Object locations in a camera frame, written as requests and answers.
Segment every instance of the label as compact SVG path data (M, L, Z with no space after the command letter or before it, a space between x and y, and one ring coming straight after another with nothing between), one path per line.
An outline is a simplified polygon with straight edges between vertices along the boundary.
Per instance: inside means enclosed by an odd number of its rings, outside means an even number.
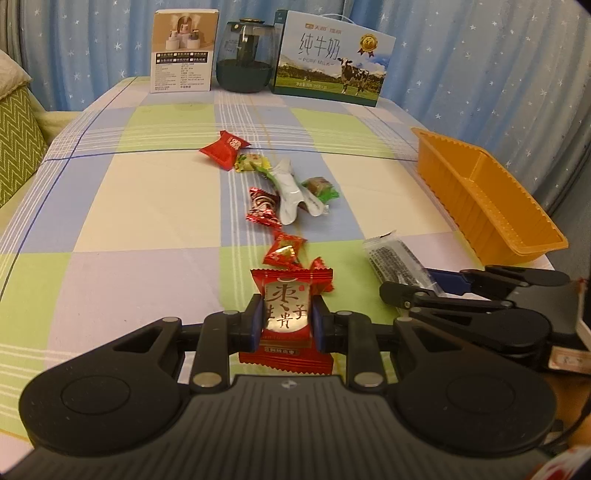
M548 368L590 375L591 352L554 346L550 351Z

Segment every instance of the star pattern curtain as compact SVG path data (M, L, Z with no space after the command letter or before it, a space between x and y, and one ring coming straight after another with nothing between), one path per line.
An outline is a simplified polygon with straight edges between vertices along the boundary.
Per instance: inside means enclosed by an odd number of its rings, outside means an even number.
M573 119L591 129L577 115L591 67L591 20L575 0L349 5L355 23L397 38L382 95L427 128L486 148L530 192L556 174ZM552 185L557 191L564 177ZM539 199L545 207L555 198L549 193Z
M23 66L48 110L84 110L122 78L150 74L154 12L217 8L230 20L273 22L280 8L341 13L343 0L21 0Z

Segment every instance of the zigzag pattern pillow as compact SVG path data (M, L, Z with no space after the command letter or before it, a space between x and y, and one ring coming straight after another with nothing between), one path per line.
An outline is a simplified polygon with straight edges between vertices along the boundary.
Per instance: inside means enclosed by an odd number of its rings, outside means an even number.
M46 150L22 85L0 100L0 207L35 173Z

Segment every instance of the orange plastic tray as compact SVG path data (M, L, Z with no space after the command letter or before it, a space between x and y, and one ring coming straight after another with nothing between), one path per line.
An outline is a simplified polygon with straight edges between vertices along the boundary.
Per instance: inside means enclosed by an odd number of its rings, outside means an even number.
M418 173L483 265L515 265L569 243L534 198L486 150L427 130Z

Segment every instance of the red candy wrapper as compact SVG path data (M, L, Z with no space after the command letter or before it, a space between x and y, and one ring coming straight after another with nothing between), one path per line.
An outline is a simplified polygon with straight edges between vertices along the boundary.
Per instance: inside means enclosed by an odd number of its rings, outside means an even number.
M252 208L248 210L246 219L271 228L281 229L281 222L277 218L276 212L279 197L254 187L248 191L251 194Z
M267 326L254 353L239 354L244 363L255 363L290 372L329 374L333 359L316 350L308 319L310 296L321 293L332 281L332 270L251 270L265 298Z
M274 235L275 241L262 262L274 267L300 268L301 263L297 254L306 239L283 232L274 232Z
M324 264L324 260L322 260L322 258L317 257L314 260L312 260L312 263L310 265L310 270L318 270L318 269L326 269L326 265ZM325 292L330 292L333 291L335 288L332 285L332 282L330 282L325 288L324 291Z
M220 130L220 135L218 141L200 148L199 151L215 160L224 170L231 170L236 162L238 150L248 147L250 143L225 130Z

